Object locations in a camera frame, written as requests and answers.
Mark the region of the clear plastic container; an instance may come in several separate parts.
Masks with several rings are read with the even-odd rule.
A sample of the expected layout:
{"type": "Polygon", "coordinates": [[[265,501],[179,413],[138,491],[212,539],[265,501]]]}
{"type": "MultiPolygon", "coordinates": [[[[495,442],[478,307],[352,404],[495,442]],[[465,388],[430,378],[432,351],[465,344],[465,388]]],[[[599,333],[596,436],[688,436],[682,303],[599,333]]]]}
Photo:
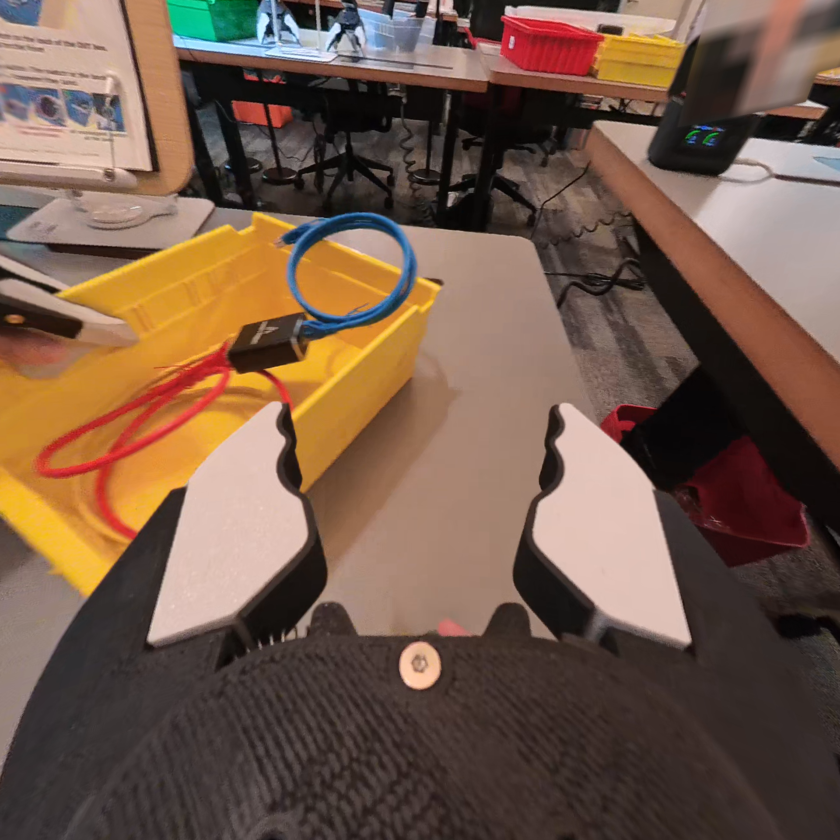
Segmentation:
{"type": "Polygon", "coordinates": [[[418,47],[433,43],[436,25],[433,17],[416,17],[398,9],[393,16],[365,8],[360,8],[359,13],[366,51],[411,54],[418,47]]]}

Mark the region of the grey topped wooden desk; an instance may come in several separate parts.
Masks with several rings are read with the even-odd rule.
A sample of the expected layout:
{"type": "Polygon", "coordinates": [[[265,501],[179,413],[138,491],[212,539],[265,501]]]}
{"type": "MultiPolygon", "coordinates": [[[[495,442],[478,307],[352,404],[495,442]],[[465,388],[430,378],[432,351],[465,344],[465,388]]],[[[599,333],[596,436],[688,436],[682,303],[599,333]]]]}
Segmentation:
{"type": "Polygon", "coordinates": [[[584,150],[699,367],[782,486],[838,530],[838,187],[663,171],[654,135],[600,120],[584,150]]]}

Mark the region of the black device green display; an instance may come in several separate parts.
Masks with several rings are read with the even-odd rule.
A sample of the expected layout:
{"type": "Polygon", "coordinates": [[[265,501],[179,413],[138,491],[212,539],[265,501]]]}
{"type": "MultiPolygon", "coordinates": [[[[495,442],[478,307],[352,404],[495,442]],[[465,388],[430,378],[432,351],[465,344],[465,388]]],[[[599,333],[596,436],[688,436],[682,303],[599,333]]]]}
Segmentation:
{"type": "Polygon", "coordinates": [[[681,123],[686,99],[685,82],[675,78],[654,137],[647,149],[649,163],[667,172],[718,176],[736,160],[752,137],[762,115],[681,123]]]}

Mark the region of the white stand base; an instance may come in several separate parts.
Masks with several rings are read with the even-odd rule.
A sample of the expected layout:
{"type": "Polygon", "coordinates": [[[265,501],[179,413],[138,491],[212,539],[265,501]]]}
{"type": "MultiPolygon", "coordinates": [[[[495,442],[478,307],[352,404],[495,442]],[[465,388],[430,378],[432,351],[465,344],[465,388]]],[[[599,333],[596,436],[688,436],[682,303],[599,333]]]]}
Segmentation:
{"type": "Polygon", "coordinates": [[[205,198],[66,191],[10,227],[6,237],[79,253],[145,254],[192,238],[215,209],[205,198]]]}

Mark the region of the dark red plastic crate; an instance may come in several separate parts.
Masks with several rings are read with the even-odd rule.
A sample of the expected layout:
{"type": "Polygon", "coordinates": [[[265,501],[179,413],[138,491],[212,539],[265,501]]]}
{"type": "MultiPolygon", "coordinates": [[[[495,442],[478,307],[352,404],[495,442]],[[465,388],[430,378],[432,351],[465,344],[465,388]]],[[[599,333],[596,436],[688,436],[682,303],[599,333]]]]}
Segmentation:
{"type": "Polygon", "coordinates": [[[658,408],[620,404],[600,427],[670,494],[730,568],[805,550],[805,507],[782,487],[726,399],[685,383],[658,408]]]}

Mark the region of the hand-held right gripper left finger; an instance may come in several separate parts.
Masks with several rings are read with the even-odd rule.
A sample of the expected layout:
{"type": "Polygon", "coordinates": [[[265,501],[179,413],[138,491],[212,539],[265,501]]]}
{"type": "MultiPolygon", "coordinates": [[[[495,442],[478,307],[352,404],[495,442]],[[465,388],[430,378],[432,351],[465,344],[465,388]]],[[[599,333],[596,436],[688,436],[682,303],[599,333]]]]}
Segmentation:
{"type": "Polygon", "coordinates": [[[328,579],[312,505],[301,493],[288,404],[271,402],[185,486],[148,644],[227,629],[245,647],[279,643],[328,579]]]}

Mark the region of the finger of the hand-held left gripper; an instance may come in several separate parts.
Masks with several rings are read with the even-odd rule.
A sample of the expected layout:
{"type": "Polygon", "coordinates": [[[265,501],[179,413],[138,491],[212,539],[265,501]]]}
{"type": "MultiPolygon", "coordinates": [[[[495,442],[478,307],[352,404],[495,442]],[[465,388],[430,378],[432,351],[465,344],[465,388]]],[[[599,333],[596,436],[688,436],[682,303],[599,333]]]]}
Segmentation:
{"type": "Polygon", "coordinates": [[[65,300],[1,300],[2,325],[35,330],[65,340],[125,348],[139,341],[128,323],[65,300]]]}
{"type": "Polygon", "coordinates": [[[66,289],[59,281],[1,255],[3,311],[74,311],[75,305],[59,295],[66,289]]]}

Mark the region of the green plastic bin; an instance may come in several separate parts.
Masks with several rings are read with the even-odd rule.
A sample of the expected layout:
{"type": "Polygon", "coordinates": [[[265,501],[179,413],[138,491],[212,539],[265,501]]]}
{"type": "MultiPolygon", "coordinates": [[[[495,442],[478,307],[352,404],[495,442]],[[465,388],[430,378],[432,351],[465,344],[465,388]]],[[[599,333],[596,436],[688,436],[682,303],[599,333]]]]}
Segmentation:
{"type": "Polygon", "coordinates": [[[251,39],[258,1],[168,1],[174,35],[226,43],[251,39]]]}

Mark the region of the small yellow plastic bin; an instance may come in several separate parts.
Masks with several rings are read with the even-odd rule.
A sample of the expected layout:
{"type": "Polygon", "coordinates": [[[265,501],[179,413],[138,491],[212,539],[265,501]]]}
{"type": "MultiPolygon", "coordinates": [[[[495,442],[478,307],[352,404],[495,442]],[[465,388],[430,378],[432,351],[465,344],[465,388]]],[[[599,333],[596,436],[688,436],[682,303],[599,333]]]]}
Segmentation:
{"type": "Polygon", "coordinates": [[[604,80],[651,88],[668,88],[686,45],[662,35],[604,35],[591,74],[604,80]]]}

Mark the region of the red plastic bin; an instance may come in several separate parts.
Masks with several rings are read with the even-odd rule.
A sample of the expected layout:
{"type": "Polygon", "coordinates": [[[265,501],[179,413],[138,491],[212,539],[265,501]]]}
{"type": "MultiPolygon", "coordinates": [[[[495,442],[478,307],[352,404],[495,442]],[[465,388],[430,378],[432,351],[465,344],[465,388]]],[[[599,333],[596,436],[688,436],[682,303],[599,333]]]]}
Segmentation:
{"type": "Polygon", "coordinates": [[[521,70],[582,77],[589,74],[602,34],[556,20],[501,17],[500,54],[521,70]]]}

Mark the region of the instruction sheet board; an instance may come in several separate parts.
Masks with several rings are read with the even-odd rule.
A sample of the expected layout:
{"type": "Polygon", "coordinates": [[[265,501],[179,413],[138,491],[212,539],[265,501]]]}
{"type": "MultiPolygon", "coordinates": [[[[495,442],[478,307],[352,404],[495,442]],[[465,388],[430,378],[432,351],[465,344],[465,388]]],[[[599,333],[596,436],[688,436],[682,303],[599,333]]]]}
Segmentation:
{"type": "Polygon", "coordinates": [[[194,153],[167,2],[1,2],[3,185],[165,196],[194,153]]]}

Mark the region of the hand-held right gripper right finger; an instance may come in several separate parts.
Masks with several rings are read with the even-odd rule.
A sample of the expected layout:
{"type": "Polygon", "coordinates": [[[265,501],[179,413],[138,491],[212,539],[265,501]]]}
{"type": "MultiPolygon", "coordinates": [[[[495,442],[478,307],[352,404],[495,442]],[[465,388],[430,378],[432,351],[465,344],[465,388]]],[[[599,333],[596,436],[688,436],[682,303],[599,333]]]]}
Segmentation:
{"type": "Polygon", "coordinates": [[[555,638],[600,643],[619,631],[674,649],[692,644],[653,485],[570,403],[549,410],[513,584],[555,638]]]}

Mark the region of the black ethernet splitter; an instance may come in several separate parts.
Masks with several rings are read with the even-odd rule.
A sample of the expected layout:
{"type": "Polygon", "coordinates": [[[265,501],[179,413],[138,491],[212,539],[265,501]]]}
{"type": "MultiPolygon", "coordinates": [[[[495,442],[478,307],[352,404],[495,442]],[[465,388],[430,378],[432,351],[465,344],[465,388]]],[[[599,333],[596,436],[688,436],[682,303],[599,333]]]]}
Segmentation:
{"type": "Polygon", "coordinates": [[[249,323],[227,348],[227,362],[245,374],[304,361],[309,345],[303,332],[306,323],[303,312],[249,323]]]}

